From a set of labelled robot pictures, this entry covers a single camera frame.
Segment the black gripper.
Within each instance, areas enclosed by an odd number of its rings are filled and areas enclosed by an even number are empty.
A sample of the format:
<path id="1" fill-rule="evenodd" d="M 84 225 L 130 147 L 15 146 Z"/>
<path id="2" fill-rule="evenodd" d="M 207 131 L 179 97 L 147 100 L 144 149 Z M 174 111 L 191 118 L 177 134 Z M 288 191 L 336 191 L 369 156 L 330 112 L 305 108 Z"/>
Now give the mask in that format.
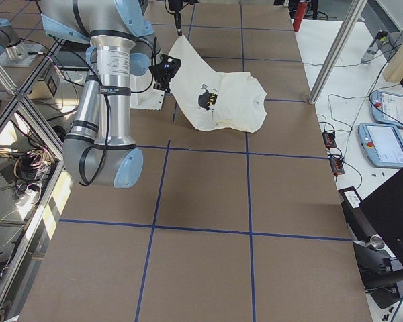
<path id="1" fill-rule="evenodd" d="M 181 60 L 161 55 L 161 61 L 149 67 L 149 71 L 154 78 L 154 88 L 169 88 L 172 78 L 181 67 Z"/>
<path id="2" fill-rule="evenodd" d="M 182 19 L 180 11 L 184 8 L 183 0 L 168 0 L 169 10 L 174 13 L 177 35 L 182 36 Z"/>

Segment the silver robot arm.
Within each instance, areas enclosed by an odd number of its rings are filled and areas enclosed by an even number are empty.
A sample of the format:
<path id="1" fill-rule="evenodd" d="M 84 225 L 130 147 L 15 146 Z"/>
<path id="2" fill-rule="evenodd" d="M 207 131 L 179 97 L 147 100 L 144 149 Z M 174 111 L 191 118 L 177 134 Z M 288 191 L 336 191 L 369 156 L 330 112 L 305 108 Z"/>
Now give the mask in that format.
<path id="1" fill-rule="evenodd" d="M 83 186 L 134 186 L 144 156 L 130 134 L 131 78 L 151 75 L 150 88 L 169 91 L 181 62 L 161 52 L 144 18 L 147 1 L 43 1 L 49 36 L 88 46 L 88 73 L 63 144 L 66 170 Z"/>

